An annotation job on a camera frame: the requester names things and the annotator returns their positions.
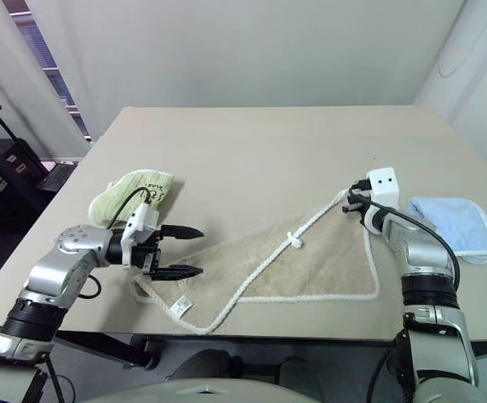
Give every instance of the cable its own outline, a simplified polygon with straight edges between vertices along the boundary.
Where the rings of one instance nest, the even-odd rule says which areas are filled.
[[[87,279],[91,279],[92,281],[94,281],[94,283],[97,286],[97,290],[94,294],[90,294],[89,296],[86,296],[84,294],[80,294],[80,295],[78,295],[78,297],[82,298],[83,300],[93,300],[94,298],[96,298],[97,296],[102,294],[102,284],[100,284],[100,280],[97,279],[96,277],[94,277],[93,275],[88,275]]]
[[[454,283],[454,289],[455,290],[458,290],[458,286],[460,285],[460,264],[458,263],[458,259],[456,258],[456,255],[454,254],[453,250],[451,249],[450,246],[448,246],[448,243],[445,242],[445,240],[442,237],[440,237],[439,235],[437,235],[431,228],[427,227],[423,223],[418,222],[416,219],[411,218],[410,216],[408,216],[408,215],[406,215],[406,214],[404,214],[402,212],[399,212],[398,210],[396,210],[394,208],[382,206],[381,204],[376,203],[375,201],[370,200],[370,198],[368,198],[368,197],[361,196],[359,194],[353,193],[352,192],[352,189],[349,189],[348,190],[348,193],[350,194],[350,196],[354,196],[356,199],[359,199],[359,201],[361,203],[363,203],[363,204],[367,203],[367,204],[370,204],[370,205],[372,205],[374,207],[378,207],[378,208],[380,208],[382,210],[385,210],[386,212],[390,212],[391,214],[393,214],[393,215],[395,215],[397,217],[400,217],[400,218],[405,219],[406,221],[412,223],[413,225],[418,226],[420,229],[422,229],[425,232],[427,232],[430,235],[432,235],[445,248],[445,250],[447,250],[447,253],[448,253],[449,257],[453,261],[453,268],[454,268],[454,280],[453,280],[453,283]]]
[[[60,388],[59,380],[57,379],[57,374],[55,373],[55,368],[53,368],[50,357],[48,357],[45,364],[48,366],[51,382],[53,383],[55,393],[57,394],[57,400],[59,401],[59,403],[65,403],[65,397],[62,395],[62,389]]]
[[[372,376],[370,377],[370,382],[369,382],[369,387],[367,388],[367,398],[366,402],[367,403],[372,403],[372,394],[374,393],[374,387],[376,386],[376,380],[378,379],[378,375],[380,375],[380,371],[382,367],[385,364],[385,361],[389,357],[389,354],[391,354],[391,351],[393,351],[393,347],[387,348],[387,350],[384,351],[382,356],[380,357],[380,361],[376,364],[376,368],[374,369],[374,373],[372,373]]]
[[[76,403],[76,387],[74,386],[74,383],[72,382],[72,380],[70,378],[68,378],[67,376],[64,376],[64,375],[57,375],[57,378],[62,378],[66,382],[68,382],[68,384],[70,385],[70,389],[72,389],[72,401],[71,401],[71,403]]]
[[[106,229],[110,229],[113,224],[115,223],[115,221],[117,221],[117,218],[118,218],[118,214],[120,214],[120,212],[126,207],[126,205],[129,203],[130,200],[132,200],[132,198],[137,195],[140,191],[145,191],[146,192],[146,199],[145,201],[147,203],[150,203],[150,198],[152,197],[152,194],[150,193],[150,190],[144,186],[142,187],[138,187],[137,189],[135,189],[134,191],[132,191],[129,196],[126,198],[126,200],[124,201],[124,203],[118,208],[117,212],[115,213],[115,215],[113,216],[113,219],[111,220],[111,222],[109,223],[109,225],[107,225]]]

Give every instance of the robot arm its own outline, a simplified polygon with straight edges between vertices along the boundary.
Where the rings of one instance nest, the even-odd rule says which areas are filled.
[[[180,280],[202,272],[187,265],[158,267],[164,236],[201,237],[194,228],[156,227],[157,211],[141,203],[124,230],[78,225],[66,229],[53,249],[32,268],[0,329],[0,359],[35,365],[53,348],[53,338],[92,270],[111,264],[138,266],[152,280]]]
[[[397,379],[408,401],[487,402],[476,388],[476,361],[458,306],[458,261],[430,223],[398,212],[398,197],[394,170],[373,170],[350,188],[343,209],[361,213],[361,223],[381,234],[401,269],[404,329],[391,354]]]

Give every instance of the white wall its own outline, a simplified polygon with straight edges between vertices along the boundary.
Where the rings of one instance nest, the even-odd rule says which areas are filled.
[[[28,0],[94,139],[126,106],[410,104],[461,3]]]
[[[88,145],[0,1],[0,116],[40,158],[77,159]],[[0,126],[0,138],[8,135]]]
[[[467,0],[416,104],[436,109],[487,161],[487,0]]]

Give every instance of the beige tabletop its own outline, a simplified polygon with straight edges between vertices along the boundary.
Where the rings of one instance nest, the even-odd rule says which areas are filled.
[[[207,235],[164,240],[168,261],[322,206],[384,166],[395,168],[404,206],[412,196],[459,196],[487,212],[487,164],[423,107],[125,108],[1,269],[0,324],[55,236],[87,223],[92,198],[131,170],[175,175],[165,222]],[[401,328],[399,270],[381,238],[372,246],[378,299],[239,303],[215,334],[391,339]],[[470,336],[487,340],[487,264],[461,265],[458,298]],[[61,329],[187,333],[158,307],[135,301],[121,266],[93,274],[102,294],[78,300]]]

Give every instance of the green towel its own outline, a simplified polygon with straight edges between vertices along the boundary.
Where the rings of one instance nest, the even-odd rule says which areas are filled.
[[[122,206],[126,198],[137,188],[146,187],[150,190],[153,208],[163,201],[173,177],[158,170],[136,170],[123,176],[117,182],[110,183],[107,189],[96,196],[89,206],[89,218],[96,225],[106,227],[117,210]],[[126,223],[139,203],[143,202],[146,195],[143,191],[135,195],[118,214],[115,226]]]

